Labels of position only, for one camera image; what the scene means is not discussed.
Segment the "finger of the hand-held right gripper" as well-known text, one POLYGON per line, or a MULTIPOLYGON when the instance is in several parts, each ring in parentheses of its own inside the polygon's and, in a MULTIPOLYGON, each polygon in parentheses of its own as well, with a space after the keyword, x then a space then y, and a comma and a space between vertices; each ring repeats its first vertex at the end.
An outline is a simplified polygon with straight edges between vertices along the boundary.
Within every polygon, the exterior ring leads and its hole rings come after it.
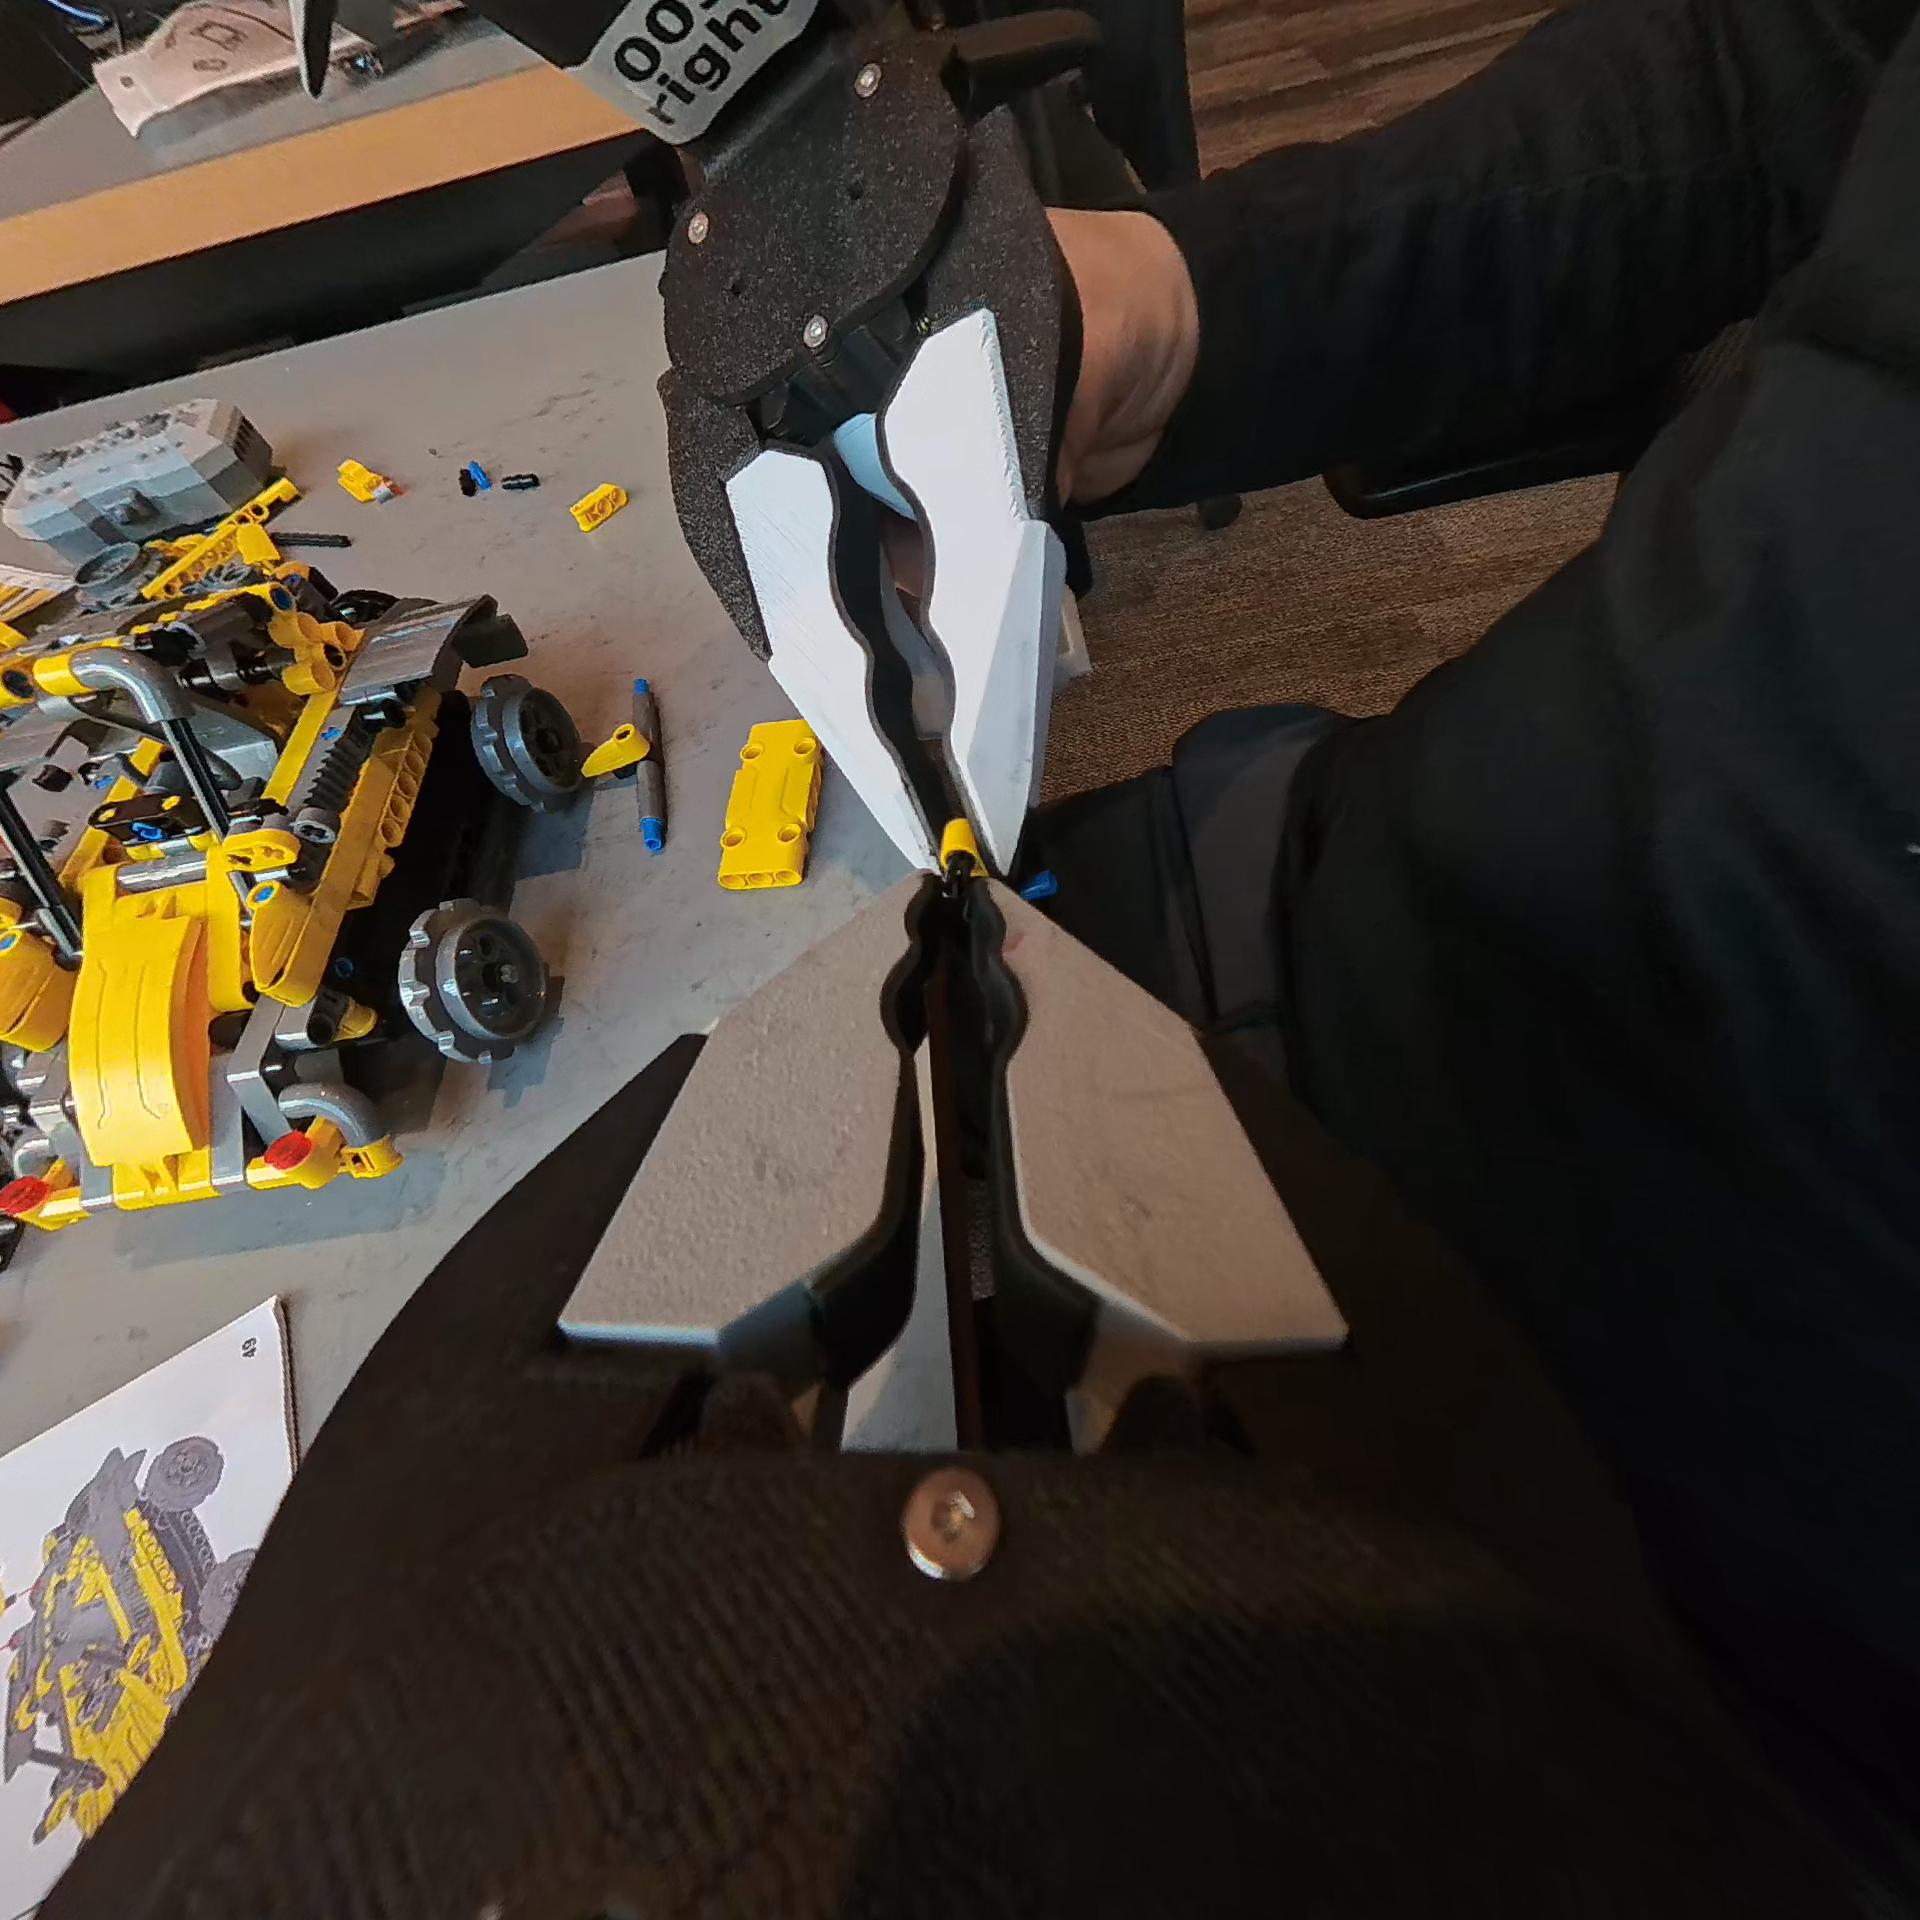
POLYGON ((915 680, 889 638, 878 503, 837 452, 764 446, 724 476, 769 667, 909 866, 937 872, 940 773, 915 733, 915 680))
POLYGON ((1067 548, 1026 507, 991 310, 915 348, 878 411, 878 459, 932 543, 919 638, 951 661, 951 782, 1006 872, 1050 764, 1067 548))

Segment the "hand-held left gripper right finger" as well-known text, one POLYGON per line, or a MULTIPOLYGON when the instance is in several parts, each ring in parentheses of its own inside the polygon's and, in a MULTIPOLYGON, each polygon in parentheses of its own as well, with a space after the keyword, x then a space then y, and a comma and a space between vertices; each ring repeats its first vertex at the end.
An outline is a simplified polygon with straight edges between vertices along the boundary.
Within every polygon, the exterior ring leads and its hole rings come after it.
POLYGON ((1006 1357, 1109 1436, 1153 1378, 1337 1357, 1315 1273, 1192 1024, 998 881, 962 887, 1006 1357))

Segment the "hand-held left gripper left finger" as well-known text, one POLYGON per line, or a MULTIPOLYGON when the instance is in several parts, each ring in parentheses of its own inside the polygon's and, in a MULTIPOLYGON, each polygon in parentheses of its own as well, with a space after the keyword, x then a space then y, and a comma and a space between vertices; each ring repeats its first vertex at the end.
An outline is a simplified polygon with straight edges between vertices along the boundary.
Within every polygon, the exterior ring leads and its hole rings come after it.
POLYGON ((557 1336, 856 1382, 909 1325, 919 1089, 898 992, 919 881, 738 995, 698 1049, 557 1336))

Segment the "yellow rectangular building panel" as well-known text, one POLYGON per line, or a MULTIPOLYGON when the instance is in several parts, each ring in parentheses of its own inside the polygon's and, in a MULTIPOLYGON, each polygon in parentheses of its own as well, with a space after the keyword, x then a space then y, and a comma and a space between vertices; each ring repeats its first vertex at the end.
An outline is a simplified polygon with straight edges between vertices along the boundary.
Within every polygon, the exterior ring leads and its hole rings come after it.
POLYGON ((717 887, 805 887, 811 825, 827 789, 827 745, 805 721, 764 721, 738 745, 724 829, 717 829, 717 887))

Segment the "short yellow beam with pins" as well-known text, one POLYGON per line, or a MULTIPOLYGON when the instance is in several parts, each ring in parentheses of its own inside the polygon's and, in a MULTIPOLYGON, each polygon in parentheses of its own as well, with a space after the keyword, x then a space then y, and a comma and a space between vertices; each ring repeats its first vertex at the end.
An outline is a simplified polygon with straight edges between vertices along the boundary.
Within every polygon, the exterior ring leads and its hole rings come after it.
MULTIPOLYGON (((951 887, 951 892, 969 887, 969 881, 991 881, 969 817, 951 817, 951 825, 940 825, 940 852, 937 852, 937 856, 940 856, 940 887, 951 887)), ((1022 900, 1057 900, 1062 881, 1057 881, 1057 872, 1037 872, 1037 881, 1012 881, 1012 892, 1022 892, 1022 900)))

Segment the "person's right forearm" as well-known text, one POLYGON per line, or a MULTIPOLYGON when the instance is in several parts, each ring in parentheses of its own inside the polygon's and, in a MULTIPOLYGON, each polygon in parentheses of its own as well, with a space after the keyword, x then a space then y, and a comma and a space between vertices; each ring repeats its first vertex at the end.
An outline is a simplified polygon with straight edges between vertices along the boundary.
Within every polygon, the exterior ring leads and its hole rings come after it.
POLYGON ((1892 0, 1560 5, 1394 123, 1153 196, 1203 348, 1117 507, 1537 432, 1755 319, 1836 217, 1892 0))

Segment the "grey background desk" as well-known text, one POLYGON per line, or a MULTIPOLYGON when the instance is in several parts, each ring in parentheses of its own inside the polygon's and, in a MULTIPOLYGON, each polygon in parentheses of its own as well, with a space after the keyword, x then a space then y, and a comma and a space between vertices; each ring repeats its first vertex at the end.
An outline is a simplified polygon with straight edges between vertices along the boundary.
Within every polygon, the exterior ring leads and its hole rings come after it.
POLYGON ((69 103, 7 153, 7 367, 152 380, 251 335, 312 335, 467 294, 653 141, 542 64, 357 113, 279 103, 287 141, 80 188, 69 103))

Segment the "person's right hand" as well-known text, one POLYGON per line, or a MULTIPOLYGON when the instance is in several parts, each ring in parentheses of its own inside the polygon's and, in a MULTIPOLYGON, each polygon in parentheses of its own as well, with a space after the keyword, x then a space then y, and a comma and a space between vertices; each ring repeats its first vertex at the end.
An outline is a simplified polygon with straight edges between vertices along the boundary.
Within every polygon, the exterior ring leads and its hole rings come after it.
POLYGON ((1104 503, 1159 452, 1203 348, 1174 227, 1147 209, 1050 209, 1086 303, 1086 367, 1062 424, 1062 498, 1104 503))

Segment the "grey shaft with yellow lever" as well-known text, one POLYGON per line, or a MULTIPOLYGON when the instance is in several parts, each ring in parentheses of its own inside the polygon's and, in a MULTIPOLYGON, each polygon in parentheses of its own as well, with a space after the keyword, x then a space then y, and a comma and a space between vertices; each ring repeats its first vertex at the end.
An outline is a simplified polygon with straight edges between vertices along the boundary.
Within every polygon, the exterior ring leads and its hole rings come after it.
POLYGON ((667 852, 667 728, 660 689, 636 680, 636 715, 582 764, 586 782, 636 782, 641 842, 667 852))

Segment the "yellow crossed beam assembly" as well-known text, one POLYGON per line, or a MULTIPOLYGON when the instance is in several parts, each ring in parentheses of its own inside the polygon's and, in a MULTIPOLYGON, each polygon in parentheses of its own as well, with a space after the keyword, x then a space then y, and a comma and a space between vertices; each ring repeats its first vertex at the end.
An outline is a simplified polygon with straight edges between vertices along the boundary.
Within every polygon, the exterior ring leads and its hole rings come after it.
POLYGON ((145 561, 163 561, 163 575, 140 595, 145 600, 185 595, 192 579, 204 579, 204 575, 216 575, 234 561, 273 565, 279 543, 269 540, 269 523, 287 503, 304 503, 304 491, 279 476, 243 507, 216 516, 207 533, 140 543, 145 561))

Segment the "yellow grey toy vehicle model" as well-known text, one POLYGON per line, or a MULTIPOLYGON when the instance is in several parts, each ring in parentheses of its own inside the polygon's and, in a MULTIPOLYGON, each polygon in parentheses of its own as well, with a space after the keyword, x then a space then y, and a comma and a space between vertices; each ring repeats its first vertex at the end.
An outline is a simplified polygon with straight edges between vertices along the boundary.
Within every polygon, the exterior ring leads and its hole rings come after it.
POLYGON ((586 782, 489 595, 192 595, 7 618, 7 1244, 396 1176, 427 1064, 550 1020, 517 829, 586 782))

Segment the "grey box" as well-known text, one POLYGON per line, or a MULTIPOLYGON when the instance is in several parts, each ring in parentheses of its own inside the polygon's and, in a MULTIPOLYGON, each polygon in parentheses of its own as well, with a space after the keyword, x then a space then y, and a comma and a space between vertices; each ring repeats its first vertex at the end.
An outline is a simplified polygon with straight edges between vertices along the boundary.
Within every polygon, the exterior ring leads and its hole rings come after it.
POLYGON ((90 565, 243 507, 273 483, 273 438, 226 398, 174 398, 51 446, 13 476, 7 533, 90 565))

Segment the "instruction booklet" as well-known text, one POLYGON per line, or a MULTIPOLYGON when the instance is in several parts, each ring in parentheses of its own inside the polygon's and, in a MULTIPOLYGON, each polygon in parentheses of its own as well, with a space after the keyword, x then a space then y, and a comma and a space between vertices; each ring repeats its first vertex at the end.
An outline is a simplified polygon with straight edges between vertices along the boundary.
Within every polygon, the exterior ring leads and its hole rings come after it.
POLYGON ((0 1462, 0 1904, 36 1915, 204 1674, 291 1482, 287 1304, 0 1462))

